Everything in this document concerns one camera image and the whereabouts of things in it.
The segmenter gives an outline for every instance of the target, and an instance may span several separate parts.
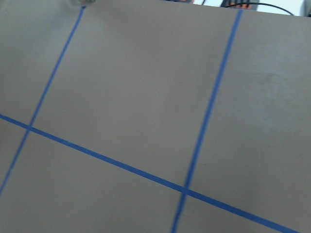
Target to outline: blue tape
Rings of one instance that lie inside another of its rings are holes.
[[[132,173],[135,173],[135,174],[137,174],[139,176],[145,177],[145,178],[147,178],[147,179],[149,179],[151,181],[154,181],[156,183],[162,184],[162,185],[164,185],[164,186],[166,186],[168,188],[174,189],[174,190],[176,190],[178,192],[183,192],[184,191],[184,187],[182,187],[180,185],[177,185],[175,183],[172,183],[170,181],[167,181],[165,179],[162,179],[160,177],[152,175],[152,174],[150,174],[148,172],[139,170],[139,169],[137,169],[135,167],[129,166],[127,164],[124,164],[122,162],[119,162],[117,160],[109,158],[109,157],[104,156],[102,154],[99,154],[97,152],[88,150],[88,149],[83,148],[83,147],[81,147],[81,146],[79,146],[77,144],[74,144],[74,143],[69,142],[67,140],[64,140],[62,138],[56,137],[56,136],[54,136],[52,134],[46,133],[46,132],[41,131],[39,129],[36,129],[36,128],[33,128],[33,127],[29,128],[28,125],[26,125],[24,123],[21,123],[21,122],[19,122],[17,120],[14,120],[14,119],[12,119],[10,117],[7,117],[7,116],[4,116],[4,115],[0,114],[0,119],[6,120],[6,121],[8,121],[8,122],[10,122],[12,124],[15,124],[17,126],[20,126],[20,127],[24,128],[24,129],[29,129],[29,131],[32,131],[32,132],[34,132],[34,133],[36,133],[36,134],[38,134],[40,136],[43,136],[43,137],[48,138],[48,139],[51,139],[51,140],[53,140],[55,142],[58,142],[58,143],[60,143],[60,144],[62,144],[64,146],[67,146],[67,147],[70,147],[72,149],[78,150],[78,151],[80,151],[82,153],[85,153],[87,155],[93,156],[95,158],[103,160],[103,161],[105,161],[107,163],[110,163],[112,165],[118,166],[118,167],[120,167],[122,169],[125,169],[127,171],[132,172]],[[246,218],[248,220],[251,220],[253,222],[257,222],[257,223],[259,223],[261,225],[264,225],[266,227],[269,227],[271,229],[274,229],[274,230],[277,230],[277,231],[280,231],[280,232],[283,232],[283,233],[297,233],[296,231],[291,230],[291,229],[286,228],[286,227],[283,227],[283,226],[281,226],[281,225],[279,225],[277,223],[271,222],[269,220],[266,220],[264,218],[258,217],[256,215],[253,215],[253,214],[248,213],[246,211],[240,210],[238,208],[235,208],[233,206],[230,206],[228,204],[225,204],[225,203],[223,203],[221,201],[218,201],[218,200],[215,200],[213,198],[209,198],[207,196],[204,196],[204,195],[202,195],[200,193],[197,193],[197,192],[194,192],[192,190],[188,190],[187,191],[187,195],[189,195],[189,196],[191,196],[193,198],[196,198],[198,200],[201,200],[203,202],[206,202],[208,204],[211,204],[213,206],[216,206],[218,208],[221,208],[223,210],[229,211],[229,212],[231,212],[233,214],[236,214],[236,215],[239,215],[241,217],[244,217],[244,218]]]
[[[205,116],[204,116],[204,119],[203,119],[201,130],[199,132],[197,143],[196,143],[195,149],[193,151],[192,160],[191,160],[191,163],[190,163],[190,166],[189,166],[189,169],[188,169],[188,173],[187,173],[187,176],[186,176],[185,184],[184,184],[184,188],[185,189],[182,192],[180,200],[179,200],[179,204],[178,204],[178,207],[177,207],[177,210],[176,210],[175,218],[174,218],[174,221],[173,221],[173,224],[172,224],[171,233],[176,233],[176,231],[177,231],[178,223],[179,223],[179,220],[180,220],[180,217],[181,217],[181,214],[183,212],[183,209],[184,209],[184,206],[185,206],[185,202],[186,202],[186,199],[187,199],[187,190],[189,190],[189,187],[190,187],[190,184],[191,184],[191,181],[192,181],[192,177],[193,177],[193,173],[194,173],[194,170],[195,170],[195,166],[196,166],[199,154],[200,154],[200,150],[201,150],[201,147],[202,147],[204,136],[205,136],[206,131],[207,131],[207,127],[208,127],[208,123],[209,123],[209,120],[210,120],[210,116],[211,116],[211,113],[212,113],[212,110],[213,110],[213,106],[214,106],[214,103],[215,103],[215,100],[216,100],[216,97],[217,97],[217,93],[218,93],[218,90],[219,90],[219,86],[220,86],[221,80],[223,78],[223,74],[224,74],[224,71],[225,71],[225,66],[226,66],[228,58],[229,58],[231,47],[232,47],[232,44],[233,44],[236,32],[238,30],[238,26],[239,26],[239,23],[240,23],[240,20],[241,20],[241,17],[242,17],[242,13],[243,13],[243,11],[241,9],[237,12],[237,16],[236,16],[236,19],[234,21],[234,24],[233,24],[233,27],[232,27],[232,30],[231,30],[231,33],[230,33],[228,44],[227,44],[226,49],[225,49],[225,53],[224,53],[224,56],[223,56],[223,59],[222,59],[222,62],[221,62],[220,68],[219,68],[219,72],[218,72],[218,75],[217,75],[217,78],[216,78],[216,81],[215,81],[215,84],[214,84],[214,88],[213,88],[212,94],[210,96],[209,103],[208,103],[208,106],[207,106],[207,110],[206,110],[206,113],[205,113]]]
[[[20,152],[21,152],[21,150],[24,147],[24,144],[25,144],[25,142],[27,140],[27,137],[29,135],[29,132],[30,132],[30,128],[34,125],[35,119],[38,116],[38,113],[39,113],[39,110],[40,110],[40,108],[42,106],[44,98],[47,95],[47,92],[48,92],[48,90],[50,88],[50,85],[51,85],[51,83],[52,83],[52,81],[53,81],[53,79],[54,79],[54,77],[55,77],[55,75],[56,75],[56,73],[58,71],[59,65],[61,64],[61,61],[63,60],[65,52],[66,52],[66,50],[68,48],[68,45],[71,42],[71,39],[72,39],[72,37],[73,37],[73,35],[74,35],[74,33],[75,33],[75,31],[76,31],[80,21],[81,21],[81,18],[83,16],[83,12],[84,12],[85,8],[86,8],[85,6],[81,7],[79,16],[78,16],[78,18],[76,20],[76,23],[74,24],[74,26],[73,26],[73,28],[71,30],[71,33],[70,33],[70,35],[69,35],[69,37],[68,37],[68,39],[67,39],[67,41],[66,41],[66,43],[65,43],[65,45],[63,47],[63,50],[62,50],[60,56],[58,57],[56,65],[55,65],[55,67],[54,67],[54,69],[53,69],[53,71],[52,71],[52,73],[51,73],[51,75],[49,77],[49,80],[48,80],[48,82],[47,82],[47,84],[46,84],[46,86],[45,86],[45,88],[43,90],[43,93],[42,93],[42,95],[40,97],[39,103],[38,103],[38,105],[37,105],[37,107],[36,107],[36,109],[34,111],[34,114],[33,114],[32,118],[31,118],[31,120],[30,120],[29,126],[26,128],[26,132],[25,132],[25,134],[23,136],[23,139],[22,139],[22,141],[21,141],[21,143],[20,143],[20,145],[19,145],[19,147],[18,147],[18,149],[17,149],[17,151],[16,151],[16,153],[14,155],[14,158],[13,158],[11,164],[10,164],[10,167],[9,167],[9,169],[8,169],[6,175],[5,175],[5,178],[4,178],[4,180],[3,180],[2,184],[1,184],[1,187],[0,187],[0,197],[1,197],[1,195],[2,195],[2,193],[4,191],[4,188],[5,188],[7,182],[9,180],[9,178],[10,178],[10,175],[11,175],[11,172],[12,172],[14,166],[15,166],[15,163],[16,163],[16,161],[19,158]]]

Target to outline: blue line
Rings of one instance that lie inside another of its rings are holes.
[[[21,150],[23,149],[23,147],[24,147],[24,145],[25,145],[25,142],[26,142],[27,137],[28,137],[29,132],[30,132],[30,128],[33,126],[33,124],[34,124],[34,122],[35,122],[35,119],[36,119],[36,117],[37,117],[37,115],[38,115],[38,113],[39,113],[39,110],[40,110],[40,108],[41,108],[41,106],[42,106],[42,103],[43,103],[43,101],[44,101],[44,98],[45,98],[45,96],[47,95],[47,92],[48,92],[48,90],[49,90],[49,87],[50,87],[50,85],[51,85],[51,83],[52,83],[52,81],[53,81],[53,79],[54,79],[54,77],[55,77],[55,75],[56,75],[56,72],[57,72],[57,70],[58,70],[58,68],[59,68],[59,65],[60,65],[60,63],[61,63],[61,61],[62,61],[62,59],[63,59],[63,57],[64,57],[64,55],[65,55],[65,52],[66,52],[67,48],[68,48],[68,45],[69,45],[69,43],[70,43],[70,41],[71,41],[71,39],[72,39],[72,37],[73,37],[73,35],[74,35],[74,33],[75,33],[75,31],[76,31],[76,29],[77,29],[77,27],[78,27],[80,21],[81,21],[81,18],[82,18],[82,16],[83,16],[83,12],[84,12],[85,8],[86,8],[85,6],[82,6],[82,7],[81,7],[79,16],[78,16],[78,18],[77,18],[77,20],[76,20],[76,23],[74,24],[74,26],[73,26],[73,28],[72,28],[72,31],[71,31],[71,33],[70,33],[70,35],[69,35],[69,37],[68,37],[68,39],[67,39],[67,41],[66,41],[64,47],[63,47],[63,50],[62,50],[62,52],[61,52],[61,54],[60,54],[60,56],[59,56],[59,58],[58,58],[58,60],[57,60],[57,62],[56,62],[56,65],[55,65],[55,67],[54,67],[54,69],[53,69],[51,75],[50,75],[50,78],[49,78],[49,80],[48,80],[48,82],[47,82],[47,84],[46,84],[46,86],[45,86],[45,89],[44,89],[42,95],[41,95],[41,98],[40,98],[40,100],[39,100],[39,103],[38,103],[38,105],[37,105],[37,107],[36,107],[36,109],[35,109],[35,111],[34,111],[33,117],[32,117],[31,120],[30,120],[29,126],[26,128],[26,132],[25,132],[25,134],[24,134],[24,136],[23,136],[23,139],[22,139],[22,141],[21,141],[21,143],[20,143],[20,145],[19,145],[19,147],[18,147],[18,149],[17,149],[17,151],[16,151],[16,153],[15,153],[15,155],[14,155],[14,158],[13,158],[13,160],[12,160],[12,162],[11,162],[11,165],[10,165],[10,167],[9,167],[9,169],[8,169],[6,175],[5,175],[5,178],[4,178],[3,182],[2,182],[2,185],[1,185],[1,187],[0,187],[0,197],[1,197],[1,195],[2,195],[2,193],[3,193],[3,190],[4,190],[4,188],[5,188],[5,186],[6,186],[7,182],[8,182],[8,180],[9,180],[9,178],[10,178],[10,175],[11,175],[11,172],[12,172],[14,166],[15,166],[15,163],[16,163],[16,161],[17,161],[18,158],[19,158],[20,152],[21,152]]]
[[[216,78],[216,81],[215,81],[215,84],[214,84],[214,88],[213,88],[212,94],[210,96],[210,100],[209,100],[209,103],[208,103],[208,106],[207,106],[207,110],[206,110],[206,113],[205,113],[205,116],[204,116],[204,120],[203,120],[203,123],[202,123],[202,126],[201,126],[201,130],[200,130],[200,133],[199,133],[199,136],[198,136],[198,139],[197,139],[197,143],[196,143],[195,149],[193,151],[192,160],[191,160],[191,163],[190,163],[190,166],[189,166],[189,169],[188,169],[188,173],[187,173],[187,177],[186,177],[186,180],[185,180],[185,185],[184,185],[185,189],[182,192],[180,200],[179,200],[179,204],[178,204],[178,207],[177,207],[177,210],[176,210],[176,214],[175,214],[175,218],[174,218],[174,221],[173,221],[171,233],[176,233],[176,231],[177,231],[178,223],[179,223],[179,220],[180,220],[180,217],[181,217],[181,214],[183,212],[183,209],[184,209],[184,206],[185,206],[185,202],[186,202],[186,199],[187,199],[187,191],[189,190],[189,187],[190,187],[190,184],[191,184],[191,181],[192,181],[192,177],[193,177],[193,173],[194,173],[194,170],[195,170],[195,166],[196,166],[199,154],[200,154],[200,150],[201,150],[201,147],[202,147],[204,136],[205,136],[206,131],[207,131],[209,119],[210,119],[210,116],[211,116],[211,113],[212,113],[212,110],[213,110],[213,106],[214,106],[214,103],[215,103],[215,100],[216,100],[216,97],[217,97],[217,93],[218,93],[218,90],[219,90],[219,86],[220,86],[221,80],[223,78],[223,74],[224,74],[224,71],[225,71],[225,66],[226,66],[228,58],[229,58],[231,47],[232,47],[232,44],[233,44],[236,32],[238,30],[238,26],[239,26],[239,23],[240,23],[240,19],[242,17],[242,13],[243,13],[243,11],[241,9],[237,12],[237,16],[236,16],[236,19],[235,19],[233,27],[232,27],[232,31],[231,31],[231,34],[230,34],[230,37],[229,37],[229,40],[228,40],[227,47],[225,49],[223,60],[221,62],[220,68],[219,68],[219,72],[218,72],[218,75],[217,75],[217,78]]]
[[[4,116],[4,115],[0,114],[0,118],[3,119],[3,120],[6,120],[6,121],[8,121],[8,122],[10,122],[12,124],[15,124],[15,125],[18,125],[20,127],[23,127],[25,129],[29,128],[28,125],[26,125],[24,123],[21,123],[21,122],[19,122],[17,120],[14,120],[12,118],[9,118],[7,116]],[[81,152],[83,152],[85,154],[88,154],[90,156],[93,156],[95,158],[103,160],[103,161],[105,161],[107,163],[110,163],[112,165],[118,166],[118,167],[120,167],[122,169],[125,169],[127,171],[133,172],[133,173],[135,173],[135,174],[137,174],[139,176],[145,177],[145,178],[147,178],[147,179],[149,179],[151,181],[154,181],[156,183],[162,184],[162,185],[164,185],[164,186],[166,186],[168,188],[174,189],[174,190],[176,190],[178,192],[183,192],[184,191],[184,188],[181,187],[180,185],[177,185],[175,183],[172,183],[170,181],[167,181],[165,179],[162,179],[162,178],[157,177],[155,175],[152,175],[150,173],[144,172],[142,170],[139,170],[139,169],[137,169],[135,167],[129,166],[129,165],[124,164],[122,162],[119,162],[117,160],[111,159],[109,157],[106,157],[106,156],[101,155],[99,153],[96,153],[94,151],[88,150],[88,149],[83,148],[81,146],[78,146],[78,145],[76,145],[76,144],[74,144],[72,142],[66,141],[66,140],[64,140],[62,138],[59,138],[59,137],[56,137],[56,136],[54,136],[52,134],[46,133],[44,131],[41,131],[41,130],[33,128],[33,127],[29,128],[29,130],[34,132],[34,133],[36,133],[36,134],[38,134],[38,135],[40,135],[40,136],[43,136],[43,137],[51,139],[51,140],[53,140],[55,142],[58,142],[58,143],[60,143],[60,144],[62,144],[64,146],[67,146],[67,147],[70,147],[72,149],[81,151]],[[271,221],[266,220],[264,218],[261,218],[259,216],[256,216],[256,215],[253,215],[253,214],[248,213],[246,211],[240,210],[238,208],[235,208],[233,206],[225,204],[225,203],[223,203],[221,201],[209,198],[207,196],[204,196],[204,195],[202,195],[200,193],[197,193],[197,192],[194,192],[192,190],[188,190],[187,191],[187,195],[189,195],[189,196],[191,196],[193,198],[196,198],[198,200],[201,200],[203,202],[206,202],[208,204],[211,204],[213,206],[216,206],[218,208],[221,208],[223,210],[229,211],[229,212],[231,212],[233,214],[236,214],[236,215],[239,215],[241,217],[244,217],[244,218],[246,218],[248,220],[251,220],[253,222],[257,222],[257,223],[259,223],[261,225],[264,225],[266,227],[269,227],[271,229],[274,229],[274,230],[277,230],[277,231],[280,231],[280,232],[283,232],[283,233],[297,233],[296,231],[291,230],[291,229],[286,228],[286,227],[283,227],[283,226],[281,226],[281,225],[279,225],[277,223],[271,222]]]
[[[283,232],[283,233],[299,233],[297,231],[294,231],[294,230],[289,229],[287,227],[281,226],[281,225],[279,225],[277,223],[271,222],[271,221],[266,220],[264,218],[261,218],[259,216],[250,214],[250,213],[248,213],[246,211],[240,210],[240,209],[235,208],[235,207],[233,207],[231,205],[225,204],[225,203],[223,203],[221,201],[215,200],[213,198],[209,198],[207,196],[204,196],[204,195],[202,195],[200,193],[197,193],[197,192],[194,192],[192,190],[188,190],[188,195],[193,197],[193,198],[196,198],[198,200],[204,201],[204,202],[206,202],[208,204],[211,204],[213,206],[216,206],[218,208],[221,208],[223,210],[229,211],[229,212],[231,212],[231,213],[233,213],[235,215],[239,215],[239,216],[244,217],[244,218],[246,218],[248,220],[251,220],[253,222],[259,223],[259,224],[261,224],[263,226],[266,226],[268,228],[274,229],[276,231]]]

